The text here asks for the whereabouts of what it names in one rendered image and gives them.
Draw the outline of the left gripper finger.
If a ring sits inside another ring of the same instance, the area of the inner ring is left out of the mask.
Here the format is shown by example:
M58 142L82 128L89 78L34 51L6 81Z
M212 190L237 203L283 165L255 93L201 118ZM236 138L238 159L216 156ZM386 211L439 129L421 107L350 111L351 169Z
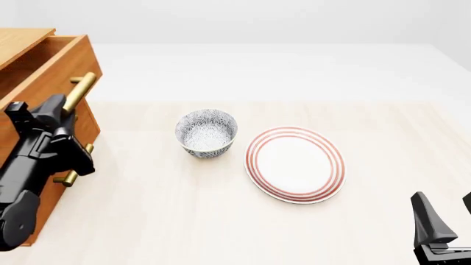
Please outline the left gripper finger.
M95 172L93 158L73 135L58 135L53 138L53 149L79 176Z
M70 130L71 117L63 114L65 102L66 96L64 94L52 94L41 105L31 110L36 125L43 130L56 130L59 127Z

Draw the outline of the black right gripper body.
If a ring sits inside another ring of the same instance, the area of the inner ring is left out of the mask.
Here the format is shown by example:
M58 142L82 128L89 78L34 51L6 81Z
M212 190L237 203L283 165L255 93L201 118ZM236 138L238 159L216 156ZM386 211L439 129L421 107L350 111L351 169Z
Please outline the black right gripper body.
M414 242L414 254L419 265L471 265L471 247Z

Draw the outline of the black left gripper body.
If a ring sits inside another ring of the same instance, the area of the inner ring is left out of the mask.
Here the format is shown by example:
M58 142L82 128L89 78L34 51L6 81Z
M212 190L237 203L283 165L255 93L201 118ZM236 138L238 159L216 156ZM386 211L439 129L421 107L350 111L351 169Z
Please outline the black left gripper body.
M13 125L19 135L14 160L54 160L58 154L51 147L54 131L59 125L59 114L53 112L16 112Z

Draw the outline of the long brass drawer handle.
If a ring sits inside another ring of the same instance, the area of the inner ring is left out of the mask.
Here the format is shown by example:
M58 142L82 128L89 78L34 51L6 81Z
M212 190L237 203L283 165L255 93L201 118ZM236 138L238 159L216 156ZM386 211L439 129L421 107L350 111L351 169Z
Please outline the long brass drawer handle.
M75 84L71 92L66 97L63 105L63 114L68 116L86 96L96 81L96 74L87 72L83 77L72 77L70 83Z

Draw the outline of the wooden drawer with long handle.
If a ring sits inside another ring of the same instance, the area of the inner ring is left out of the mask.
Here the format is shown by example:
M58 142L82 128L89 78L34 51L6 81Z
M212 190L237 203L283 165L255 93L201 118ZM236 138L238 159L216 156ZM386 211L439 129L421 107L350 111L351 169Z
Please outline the wooden drawer with long handle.
M85 35L47 37L0 70L0 141L17 141L11 121L4 113L10 102L24 101L36 107L52 94L67 94L70 79L88 72L102 75L91 42Z

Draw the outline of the wooden cabinet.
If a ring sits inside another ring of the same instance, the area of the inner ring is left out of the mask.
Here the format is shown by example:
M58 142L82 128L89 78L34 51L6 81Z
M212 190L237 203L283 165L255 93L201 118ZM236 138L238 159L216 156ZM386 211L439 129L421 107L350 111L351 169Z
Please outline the wooden cabinet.
M64 35L56 35L55 30L52 28L0 28L0 70L8 66L12 61L15 61L15 59L18 59L25 52L28 52L31 48L34 48L38 43L40 43L47 37L52 36ZM94 85L99 80L99 78L100 77L96 77ZM75 123L78 119L78 116L76 115L76 109L77 107L75 107L75 109L72 111L75 113ZM4 164L5 160L12 152L13 147L16 145L17 142L18 140L0 141L0 167Z

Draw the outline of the blue white patterned bowl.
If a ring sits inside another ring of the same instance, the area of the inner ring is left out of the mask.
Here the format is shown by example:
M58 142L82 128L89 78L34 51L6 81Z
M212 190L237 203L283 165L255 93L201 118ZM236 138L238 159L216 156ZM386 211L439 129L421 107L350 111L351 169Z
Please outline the blue white patterned bowl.
M236 120L221 110L195 110L176 124L174 134L181 147L196 158L216 158L232 145L238 133Z

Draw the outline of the white plate with red rings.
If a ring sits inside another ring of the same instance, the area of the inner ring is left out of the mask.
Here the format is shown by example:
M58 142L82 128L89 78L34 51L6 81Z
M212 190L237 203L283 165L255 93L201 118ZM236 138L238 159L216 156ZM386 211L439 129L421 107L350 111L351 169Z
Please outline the white plate with red rings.
M346 182L346 163L336 145L303 127L258 133L244 152L244 167L263 193L298 205L329 200Z

